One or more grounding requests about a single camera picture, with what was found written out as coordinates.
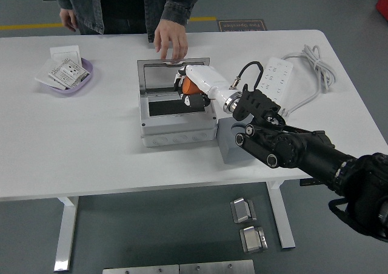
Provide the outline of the person's right hand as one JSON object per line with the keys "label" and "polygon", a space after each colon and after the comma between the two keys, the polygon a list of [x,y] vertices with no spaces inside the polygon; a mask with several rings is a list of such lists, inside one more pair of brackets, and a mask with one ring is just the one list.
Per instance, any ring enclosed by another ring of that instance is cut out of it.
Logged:
{"label": "person's right hand", "polygon": [[62,8],[60,9],[59,17],[62,25],[71,32],[75,32],[78,29],[76,14],[73,10]]}

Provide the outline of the person's left hand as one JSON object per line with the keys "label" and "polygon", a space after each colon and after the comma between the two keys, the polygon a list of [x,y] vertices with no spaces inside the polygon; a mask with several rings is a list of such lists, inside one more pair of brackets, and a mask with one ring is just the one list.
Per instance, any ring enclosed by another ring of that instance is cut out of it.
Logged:
{"label": "person's left hand", "polygon": [[167,59],[167,52],[172,45],[172,59],[182,59],[188,52],[186,28],[173,21],[160,20],[154,34],[153,44],[161,59]]}

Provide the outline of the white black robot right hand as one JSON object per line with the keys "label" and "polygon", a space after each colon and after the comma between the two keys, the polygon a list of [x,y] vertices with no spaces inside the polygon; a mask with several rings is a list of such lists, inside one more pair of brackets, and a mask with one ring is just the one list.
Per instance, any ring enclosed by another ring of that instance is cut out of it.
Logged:
{"label": "white black robot right hand", "polygon": [[241,97],[239,90],[208,65],[186,65],[180,68],[173,89],[189,107],[206,107],[215,101],[226,113],[234,111]]}

